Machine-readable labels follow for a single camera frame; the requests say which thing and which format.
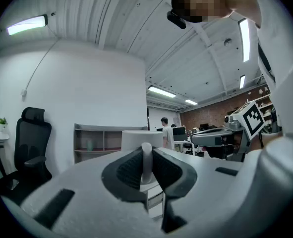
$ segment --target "white ceiling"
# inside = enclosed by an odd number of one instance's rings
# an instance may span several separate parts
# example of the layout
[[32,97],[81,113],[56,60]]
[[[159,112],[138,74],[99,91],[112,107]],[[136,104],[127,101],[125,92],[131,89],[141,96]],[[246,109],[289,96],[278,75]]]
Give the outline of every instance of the white ceiling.
[[[232,19],[187,24],[179,29],[169,22],[170,0],[14,0],[0,19],[0,49],[30,40],[55,36],[89,41],[101,49],[117,49],[145,61],[147,87],[158,86],[175,93],[173,99],[149,92],[147,104],[168,110],[191,108],[191,99],[201,106],[240,92],[239,78],[246,87],[256,85],[257,35],[249,23],[250,60],[242,62],[237,21]],[[9,36],[6,27],[23,19],[47,14],[48,27]],[[224,41],[232,39],[227,47]]]

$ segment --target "white wall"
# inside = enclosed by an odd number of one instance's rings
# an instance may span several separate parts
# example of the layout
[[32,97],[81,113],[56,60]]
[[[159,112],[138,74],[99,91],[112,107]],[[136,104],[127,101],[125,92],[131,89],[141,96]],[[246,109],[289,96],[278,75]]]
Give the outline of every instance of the white wall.
[[26,43],[0,53],[0,117],[6,117],[10,135],[3,156],[7,172],[15,170],[16,123],[25,107],[45,109],[52,125],[46,166],[54,176],[73,165],[74,123],[147,126],[144,62],[89,43],[59,40],[22,99],[21,90],[53,42]]
[[163,128],[161,119],[166,117],[168,119],[168,125],[171,126],[174,123],[174,118],[178,118],[180,123],[179,113],[168,111],[164,109],[148,108],[148,114],[150,118],[150,130],[156,130]]

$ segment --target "green plant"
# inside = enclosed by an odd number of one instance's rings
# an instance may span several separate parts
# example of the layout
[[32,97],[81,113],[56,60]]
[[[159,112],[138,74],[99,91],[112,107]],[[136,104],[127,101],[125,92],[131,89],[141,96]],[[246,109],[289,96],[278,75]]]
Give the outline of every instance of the green plant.
[[7,124],[7,121],[6,121],[6,119],[5,119],[5,117],[4,118],[0,118],[0,124]]

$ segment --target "chair headrest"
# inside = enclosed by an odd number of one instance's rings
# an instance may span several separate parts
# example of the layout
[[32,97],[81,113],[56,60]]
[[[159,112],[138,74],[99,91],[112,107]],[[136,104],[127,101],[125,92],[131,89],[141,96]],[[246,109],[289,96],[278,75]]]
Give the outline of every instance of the chair headrest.
[[24,121],[33,123],[44,123],[44,112],[45,109],[37,109],[28,107],[22,112],[22,119]]

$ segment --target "white t-shirt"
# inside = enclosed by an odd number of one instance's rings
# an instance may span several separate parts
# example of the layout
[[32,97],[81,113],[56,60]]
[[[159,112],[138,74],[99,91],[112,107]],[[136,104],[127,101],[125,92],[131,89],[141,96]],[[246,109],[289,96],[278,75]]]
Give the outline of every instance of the white t-shirt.
[[167,137],[168,142],[167,142],[166,148],[174,150],[175,145],[174,145],[173,128],[169,127],[169,126],[164,127],[163,128],[163,137]]
[[284,132],[293,133],[293,18],[280,0],[257,0],[261,11],[259,43],[271,66],[274,80],[259,59]]

